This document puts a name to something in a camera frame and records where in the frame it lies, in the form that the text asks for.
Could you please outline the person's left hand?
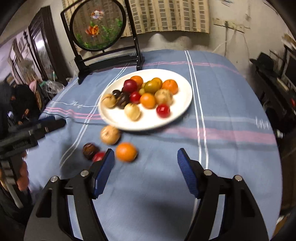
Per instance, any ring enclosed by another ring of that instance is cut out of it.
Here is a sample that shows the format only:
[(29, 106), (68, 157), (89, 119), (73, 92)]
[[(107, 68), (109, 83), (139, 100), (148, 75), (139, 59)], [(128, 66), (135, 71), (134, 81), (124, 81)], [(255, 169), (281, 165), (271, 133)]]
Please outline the person's left hand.
[[(21, 168), (20, 168), (20, 176), (18, 178), (18, 180), (16, 181), (16, 184), (18, 186), (18, 189), (20, 191), (25, 191), (27, 190), (28, 186), (29, 186), (29, 173), (28, 173), (28, 166), (27, 166), (27, 163), (25, 162), (25, 158), (27, 156), (27, 152), (24, 151), (22, 154), (22, 165), (21, 165)], [(3, 177), (3, 174), (2, 174), (2, 171), (1, 171), (1, 192), (8, 192), (8, 189), (5, 185), (5, 182), (4, 182), (4, 177)]]

